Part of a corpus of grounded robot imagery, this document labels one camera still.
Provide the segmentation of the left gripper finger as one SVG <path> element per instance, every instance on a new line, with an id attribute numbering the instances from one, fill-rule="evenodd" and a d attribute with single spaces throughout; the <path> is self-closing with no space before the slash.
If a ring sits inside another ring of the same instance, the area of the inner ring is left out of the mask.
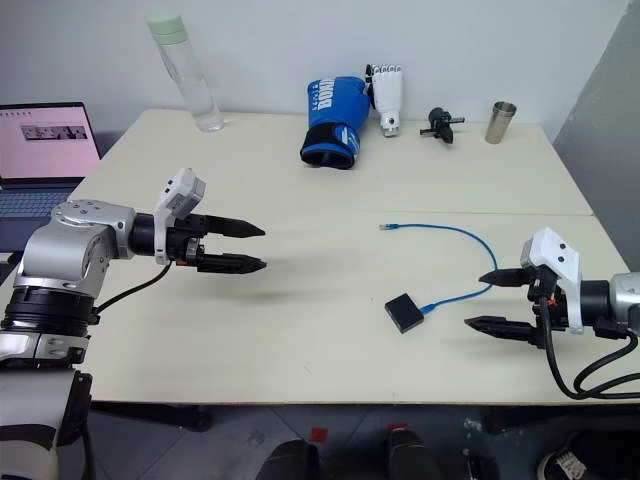
<path id="1" fill-rule="evenodd" d="M 245 220 L 206 215 L 206 225 L 209 233 L 225 237 L 250 238 L 266 235 L 264 230 Z"/>
<path id="2" fill-rule="evenodd" d="M 204 254 L 197 259 L 197 271 L 202 273 L 242 275 L 257 272 L 266 266 L 267 263 L 259 258 L 241 254 Z"/>

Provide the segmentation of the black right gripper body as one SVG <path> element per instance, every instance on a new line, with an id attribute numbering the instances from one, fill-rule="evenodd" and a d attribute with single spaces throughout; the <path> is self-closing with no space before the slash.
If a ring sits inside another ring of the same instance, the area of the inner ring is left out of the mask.
<path id="1" fill-rule="evenodd" d="M 545 331 L 565 331 L 568 328 L 566 295 L 559 277 L 547 266 L 526 268 L 529 275 L 527 299 L 532 303 L 535 327 L 529 343 L 538 349 L 546 347 Z"/>

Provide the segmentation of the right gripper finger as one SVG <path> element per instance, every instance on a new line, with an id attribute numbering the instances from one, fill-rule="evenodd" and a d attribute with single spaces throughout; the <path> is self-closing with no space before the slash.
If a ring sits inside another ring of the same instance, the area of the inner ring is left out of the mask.
<path id="1" fill-rule="evenodd" d="M 539 330 L 528 322 L 509 321 L 499 316 L 478 316 L 464 320 L 472 329 L 498 339 L 527 342 L 540 346 Z"/>
<path id="2" fill-rule="evenodd" d="M 479 281 L 497 287 L 519 288 L 531 281 L 531 273 L 524 268 L 495 269 L 479 278 Z"/>

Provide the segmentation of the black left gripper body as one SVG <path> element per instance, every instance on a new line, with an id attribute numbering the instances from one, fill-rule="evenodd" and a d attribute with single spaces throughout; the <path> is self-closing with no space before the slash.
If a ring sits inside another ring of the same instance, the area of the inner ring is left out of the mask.
<path id="1" fill-rule="evenodd" d="M 205 247 L 202 239 L 207 234 L 208 221 L 205 215 L 191 214 L 183 220 L 176 220 L 174 226 L 167 230 L 168 259 L 177 265 L 204 271 Z"/>

